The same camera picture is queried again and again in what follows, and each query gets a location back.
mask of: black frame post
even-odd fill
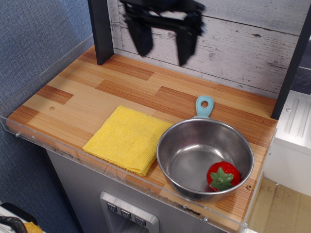
[[[114,54],[107,1],[87,0],[87,2],[97,64],[102,65]]]
[[[271,118],[273,119],[278,120],[281,116],[282,109],[284,107],[287,96],[291,90],[296,72],[299,68],[301,58],[304,54],[304,51],[306,50],[306,47],[307,47],[307,44],[310,38],[310,34],[311,34],[311,6],[309,7],[305,23],[302,27],[295,51],[293,53],[293,57],[291,59],[285,79],[283,81],[283,85],[278,95],[276,105],[272,112]]]

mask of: button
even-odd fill
[[[110,204],[109,202],[107,202],[107,206],[108,209],[111,210],[112,212],[116,212],[117,211],[117,207],[113,204]]]
[[[135,222],[141,226],[146,226],[146,221],[140,217],[135,216]]]
[[[131,219],[131,214],[123,209],[121,209],[121,214],[123,217],[127,218],[127,219]]]

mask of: handle hole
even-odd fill
[[[207,102],[207,101],[203,101],[203,102],[201,103],[201,107],[202,107],[202,108],[207,108],[207,107],[208,107],[208,102]]]

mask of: green strawberry leaves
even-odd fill
[[[222,167],[219,167],[217,172],[212,172],[210,177],[213,179],[210,185],[217,188],[218,191],[224,191],[233,187],[231,181],[233,180],[234,175],[231,173],[225,173]]]

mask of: control panel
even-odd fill
[[[134,222],[137,229],[142,228],[144,232],[159,233],[159,220],[155,215],[107,192],[101,192],[100,201],[111,232],[127,232],[125,227],[133,228],[131,222]]]

